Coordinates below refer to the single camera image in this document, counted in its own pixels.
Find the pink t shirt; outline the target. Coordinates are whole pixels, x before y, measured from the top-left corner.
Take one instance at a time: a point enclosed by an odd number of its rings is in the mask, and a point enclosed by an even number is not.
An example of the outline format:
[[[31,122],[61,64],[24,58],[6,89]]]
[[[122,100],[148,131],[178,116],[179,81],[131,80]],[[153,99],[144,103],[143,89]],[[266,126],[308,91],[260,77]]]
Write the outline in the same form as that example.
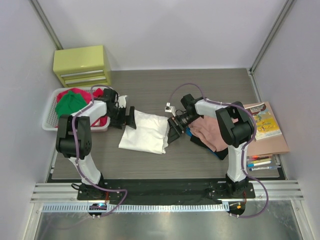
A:
[[[190,132],[213,152],[220,152],[228,148],[222,138],[217,119],[210,116],[199,117],[188,127]]]

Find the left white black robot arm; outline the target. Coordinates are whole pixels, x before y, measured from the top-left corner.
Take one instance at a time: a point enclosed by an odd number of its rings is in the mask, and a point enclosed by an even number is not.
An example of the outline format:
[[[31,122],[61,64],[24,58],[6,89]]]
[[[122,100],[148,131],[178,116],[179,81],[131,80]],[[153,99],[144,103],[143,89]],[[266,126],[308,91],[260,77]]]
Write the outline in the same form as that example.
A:
[[[106,117],[106,127],[121,129],[129,126],[136,129],[135,108],[127,107],[127,98],[127,95],[119,95],[106,87],[100,96],[90,93],[88,102],[82,96],[78,97],[81,106],[64,112],[58,118],[55,147],[72,162],[81,177],[80,185],[71,185],[78,191],[79,200],[103,200],[108,196],[103,174],[91,155],[91,127]]]

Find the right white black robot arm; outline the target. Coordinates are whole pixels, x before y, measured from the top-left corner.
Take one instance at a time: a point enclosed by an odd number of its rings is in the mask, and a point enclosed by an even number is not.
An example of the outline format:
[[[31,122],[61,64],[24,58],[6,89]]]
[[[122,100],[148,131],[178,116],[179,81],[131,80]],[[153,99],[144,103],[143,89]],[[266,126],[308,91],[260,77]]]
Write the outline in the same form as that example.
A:
[[[256,124],[253,116],[244,109],[241,102],[223,103],[205,97],[194,98],[191,94],[180,100],[185,112],[177,115],[169,102],[165,112],[171,113],[168,121],[167,143],[177,140],[187,126],[200,117],[212,117],[217,120],[223,141],[228,146],[228,170],[225,175],[227,195],[234,198],[244,196],[249,187],[249,177],[245,170],[248,144],[255,138]]]

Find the white printed t shirt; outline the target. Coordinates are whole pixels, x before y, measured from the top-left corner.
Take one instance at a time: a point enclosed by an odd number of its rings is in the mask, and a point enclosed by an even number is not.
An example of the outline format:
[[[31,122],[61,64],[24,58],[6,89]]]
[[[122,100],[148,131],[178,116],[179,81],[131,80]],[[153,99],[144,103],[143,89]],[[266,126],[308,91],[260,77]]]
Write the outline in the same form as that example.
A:
[[[136,128],[126,126],[118,147],[120,149],[162,155],[168,146],[168,118],[134,111]]]

